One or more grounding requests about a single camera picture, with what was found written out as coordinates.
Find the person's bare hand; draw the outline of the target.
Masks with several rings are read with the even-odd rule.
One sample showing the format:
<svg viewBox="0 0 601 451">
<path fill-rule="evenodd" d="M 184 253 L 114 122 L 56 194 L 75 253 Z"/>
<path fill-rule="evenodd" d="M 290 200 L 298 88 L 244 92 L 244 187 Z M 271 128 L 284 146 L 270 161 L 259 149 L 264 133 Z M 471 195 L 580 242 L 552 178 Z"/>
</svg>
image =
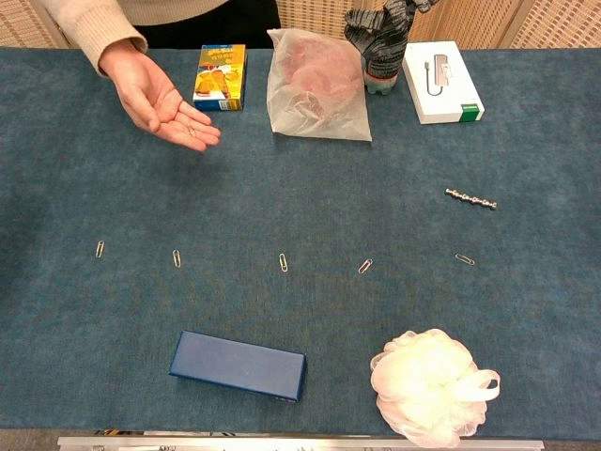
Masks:
<svg viewBox="0 0 601 451">
<path fill-rule="evenodd" d="M 187 103 L 166 73 L 130 40 L 108 46 L 99 68 L 113 82 L 124 110 L 138 128 L 199 152 L 219 144 L 221 132 L 211 119 Z"/>
</svg>

